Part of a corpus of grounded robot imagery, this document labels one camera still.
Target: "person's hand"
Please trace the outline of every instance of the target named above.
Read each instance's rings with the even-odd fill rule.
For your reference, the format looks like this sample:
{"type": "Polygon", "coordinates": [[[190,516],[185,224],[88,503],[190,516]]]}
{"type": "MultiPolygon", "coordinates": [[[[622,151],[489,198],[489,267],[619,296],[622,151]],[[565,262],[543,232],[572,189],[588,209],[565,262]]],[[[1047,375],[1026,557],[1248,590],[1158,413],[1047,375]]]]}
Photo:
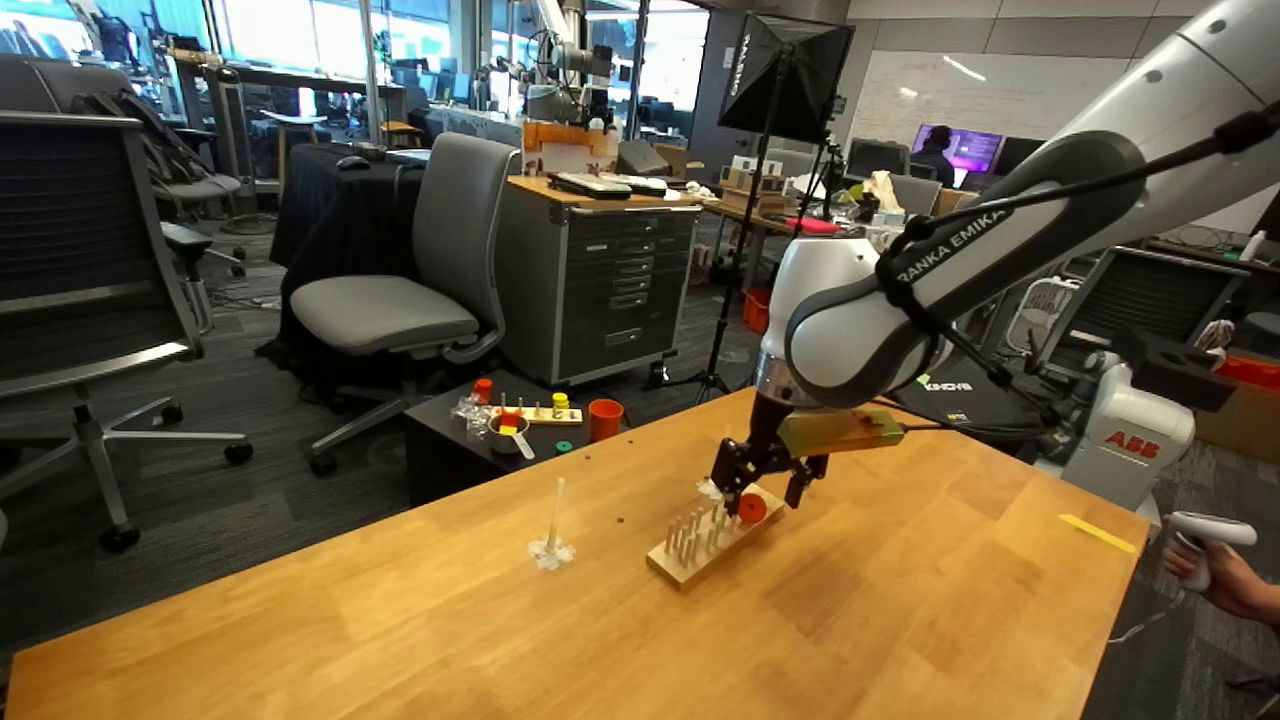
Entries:
{"type": "Polygon", "coordinates": [[[1273,625],[1280,630],[1280,587],[1255,575],[1255,566],[1218,539],[1209,539],[1200,549],[1187,549],[1179,539],[1162,543],[1162,570],[1177,579],[1190,579],[1196,566],[1209,562],[1209,587],[1204,599],[1243,616],[1273,625]]]}

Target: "lamp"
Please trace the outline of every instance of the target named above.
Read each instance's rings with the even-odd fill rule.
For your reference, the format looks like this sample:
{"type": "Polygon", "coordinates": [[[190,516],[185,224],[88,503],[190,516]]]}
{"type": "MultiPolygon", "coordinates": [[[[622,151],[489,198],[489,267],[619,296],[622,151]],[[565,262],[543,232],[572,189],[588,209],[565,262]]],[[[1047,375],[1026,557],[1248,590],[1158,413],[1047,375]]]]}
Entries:
{"type": "Polygon", "coordinates": [[[729,329],[729,308],[744,277],[744,242],[761,198],[767,138],[786,135],[823,147],[848,42],[848,24],[813,24],[756,11],[744,14],[720,122],[761,132],[761,138],[706,367],[697,375],[711,387],[729,387],[715,364],[729,329]]]}

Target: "robotic arm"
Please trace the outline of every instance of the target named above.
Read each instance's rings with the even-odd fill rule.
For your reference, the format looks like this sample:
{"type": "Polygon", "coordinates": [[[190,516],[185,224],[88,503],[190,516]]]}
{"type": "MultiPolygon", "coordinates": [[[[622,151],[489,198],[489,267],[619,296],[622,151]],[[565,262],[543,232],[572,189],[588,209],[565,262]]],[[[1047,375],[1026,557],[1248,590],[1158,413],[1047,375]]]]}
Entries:
{"type": "Polygon", "coordinates": [[[857,239],[796,239],[767,308],[753,436],[722,439],[711,473],[729,503],[761,473],[806,469],[796,458],[803,449],[778,439],[790,415],[857,407],[929,370],[948,324],[1000,289],[1274,184],[1274,31],[1280,4],[1218,0],[1000,179],[974,211],[924,237],[906,232],[884,257],[857,239]]]}

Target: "gray cabinet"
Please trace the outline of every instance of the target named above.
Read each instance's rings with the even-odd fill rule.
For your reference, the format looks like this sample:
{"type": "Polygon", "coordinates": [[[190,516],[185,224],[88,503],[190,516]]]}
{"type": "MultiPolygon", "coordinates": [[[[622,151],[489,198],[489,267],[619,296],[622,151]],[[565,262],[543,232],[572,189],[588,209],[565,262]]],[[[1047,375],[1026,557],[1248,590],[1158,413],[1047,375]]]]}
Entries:
{"type": "Polygon", "coordinates": [[[700,204],[588,198],[514,176],[495,242],[505,354],[541,385],[588,385],[674,344],[700,204]]]}

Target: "person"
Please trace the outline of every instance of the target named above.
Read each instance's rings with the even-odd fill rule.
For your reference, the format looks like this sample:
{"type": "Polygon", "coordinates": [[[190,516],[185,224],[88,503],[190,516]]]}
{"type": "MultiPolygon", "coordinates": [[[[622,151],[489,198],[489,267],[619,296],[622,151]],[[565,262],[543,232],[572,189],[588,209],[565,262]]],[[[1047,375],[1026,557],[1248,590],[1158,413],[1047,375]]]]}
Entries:
{"type": "Polygon", "coordinates": [[[1200,550],[1166,543],[1162,570],[1187,579],[1196,562],[1209,562],[1204,599],[1280,636],[1280,582],[1264,579],[1232,543],[1209,539],[1200,550]]]}
{"type": "Polygon", "coordinates": [[[951,147],[951,127],[948,122],[933,122],[920,151],[913,156],[906,172],[913,176],[933,176],[939,179],[942,189],[955,184],[955,169],[948,159],[948,147],[951,147]]]}

